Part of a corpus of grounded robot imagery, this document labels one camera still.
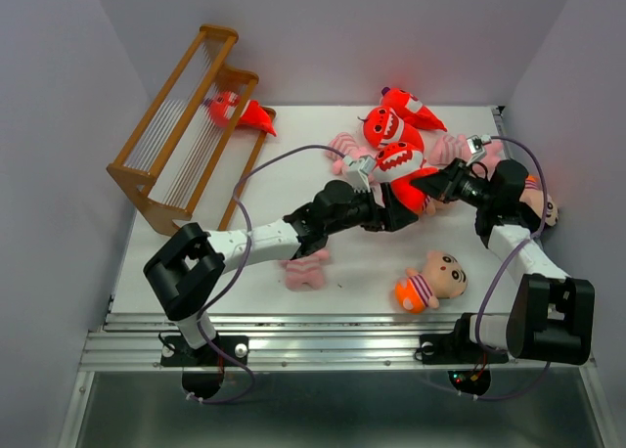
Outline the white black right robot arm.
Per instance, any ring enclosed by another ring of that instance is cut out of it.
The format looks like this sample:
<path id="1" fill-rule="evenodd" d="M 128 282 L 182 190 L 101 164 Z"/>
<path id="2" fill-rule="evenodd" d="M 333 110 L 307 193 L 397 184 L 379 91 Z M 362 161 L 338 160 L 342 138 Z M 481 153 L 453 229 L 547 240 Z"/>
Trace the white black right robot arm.
<path id="1" fill-rule="evenodd" d="M 522 164 L 505 159 L 490 178 L 480 178 L 456 159 L 411 183 L 438 201 L 475 207 L 475 232 L 501 261 L 496 275 L 509 275 L 517 285 L 509 315 L 483 310 L 463 315 L 465 327 L 451 334 L 450 348 L 462 360 L 485 349 L 516 359 L 583 365 L 591 354 L 595 289 L 560 269 L 537 244 L 544 221 L 520 199 L 527 176 Z"/>

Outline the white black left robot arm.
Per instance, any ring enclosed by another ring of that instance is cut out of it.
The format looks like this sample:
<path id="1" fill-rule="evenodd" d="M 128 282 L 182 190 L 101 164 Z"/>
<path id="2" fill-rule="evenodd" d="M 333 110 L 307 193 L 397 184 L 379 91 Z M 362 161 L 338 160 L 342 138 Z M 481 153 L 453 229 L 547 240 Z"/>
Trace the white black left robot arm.
<path id="1" fill-rule="evenodd" d="M 333 180 L 311 202 L 272 223 L 241 230 L 206 231 L 197 223 L 181 227 L 146 263 L 144 276 L 167 319 L 182 337 L 176 355 L 193 365 L 241 365 L 223 347 L 206 309 L 220 278 L 239 278 L 247 265 L 294 260 L 313 255 L 329 236 L 361 227 L 369 232 L 395 232 L 418 220 L 388 185 L 378 202 L 370 190 L 357 191 Z"/>

